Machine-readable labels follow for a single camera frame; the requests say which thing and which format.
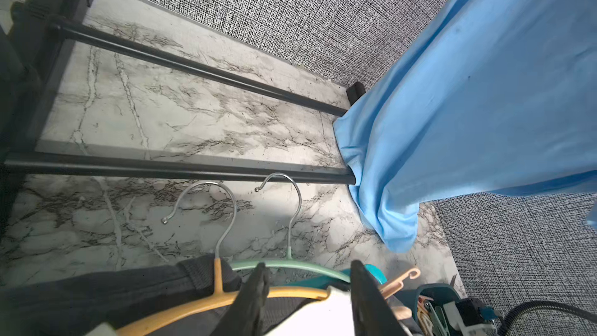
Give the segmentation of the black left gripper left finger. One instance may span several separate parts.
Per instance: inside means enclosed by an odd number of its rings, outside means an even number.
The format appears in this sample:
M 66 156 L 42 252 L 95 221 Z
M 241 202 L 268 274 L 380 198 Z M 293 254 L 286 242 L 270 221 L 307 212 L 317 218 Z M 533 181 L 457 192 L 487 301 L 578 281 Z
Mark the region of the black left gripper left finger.
M 264 322 L 262 312 L 269 292 L 269 270 L 264 262 L 261 262 L 253 270 L 211 336 L 262 335 Z

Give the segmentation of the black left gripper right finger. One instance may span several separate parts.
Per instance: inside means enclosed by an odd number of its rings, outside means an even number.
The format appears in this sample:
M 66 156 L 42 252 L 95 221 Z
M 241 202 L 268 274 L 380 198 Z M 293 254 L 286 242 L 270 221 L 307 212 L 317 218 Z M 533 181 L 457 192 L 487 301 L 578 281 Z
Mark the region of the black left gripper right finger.
M 354 334 L 406 335 L 364 264 L 352 261 L 350 278 Z

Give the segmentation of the yellow wooden hanger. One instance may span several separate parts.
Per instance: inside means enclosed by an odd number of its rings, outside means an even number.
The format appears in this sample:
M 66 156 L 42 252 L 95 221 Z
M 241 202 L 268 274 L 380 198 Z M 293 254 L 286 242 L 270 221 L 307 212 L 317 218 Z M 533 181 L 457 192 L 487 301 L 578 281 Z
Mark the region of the yellow wooden hanger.
M 233 192 L 225 185 L 217 182 L 217 181 L 199 181 L 196 182 L 189 187 L 187 187 L 178 197 L 175 206 L 173 207 L 173 211 L 166 217 L 162 218 L 163 224 L 168 224 L 168 222 L 175 216 L 177 210 L 180 206 L 180 202 L 182 202 L 184 196 L 186 196 L 191 190 L 200 186 L 216 186 L 221 188 L 225 193 L 230 197 L 233 204 L 233 217 L 231 219 L 230 224 L 220 236 L 219 240 L 215 246 L 215 259 L 213 263 L 213 273 L 214 273 L 214 289 L 213 294 L 210 296 L 203 298 L 201 300 L 194 300 L 190 303 L 186 303 L 180 306 L 175 306 L 171 309 L 161 311 L 157 314 L 153 314 L 147 316 L 144 319 L 137 320 L 127 326 L 124 326 L 118 330 L 116 330 L 117 335 L 148 335 L 154 331 L 157 331 L 161 328 L 164 328 L 172 323 L 175 323 L 179 320 L 185 319 L 186 317 L 195 315 L 195 314 L 202 314 L 209 310 L 219 309 L 224 306 L 230 307 L 236 297 L 239 294 L 239 291 L 236 292 L 226 292 L 223 288 L 223 271 L 222 271 L 222 259 L 220 257 L 220 247 L 222 242 L 227 237 L 229 232 L 231 231 L 234 222 L 236 221 L 236 216 L 238 213 L 238 206 L 236 202 L 236 197 L 234 196 Z M 305 300 L 326 300 L 328 297 L 327 290 L 323 289 L 314 289 L 308 287 L 298 287 L 298 286 L 282 286 L 282 287 L 274 287 L 270 288 L 270 292 L 267 296 L 268 299 L 277 299 L 277 298 L 297 298 L 297 299 L 305 299 Z

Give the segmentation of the white t-shirt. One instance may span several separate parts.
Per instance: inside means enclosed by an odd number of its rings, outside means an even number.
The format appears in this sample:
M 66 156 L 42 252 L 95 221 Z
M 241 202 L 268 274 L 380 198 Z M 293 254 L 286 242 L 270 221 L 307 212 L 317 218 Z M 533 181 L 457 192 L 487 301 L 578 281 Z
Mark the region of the white t-shirt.
M 329 287 L 326 300 L 308 303 L 267 335 L 355 336 L 351 293 Z

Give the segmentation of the light blue t-shirt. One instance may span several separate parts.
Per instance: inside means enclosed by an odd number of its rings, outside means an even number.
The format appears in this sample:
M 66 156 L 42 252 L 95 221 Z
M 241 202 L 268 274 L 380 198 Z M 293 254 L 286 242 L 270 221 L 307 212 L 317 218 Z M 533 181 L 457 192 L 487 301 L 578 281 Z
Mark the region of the light blue t-shirt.
M 596 0 L 449 0 L 334 134 L 396 253 L 424 202 L 595 192 Z

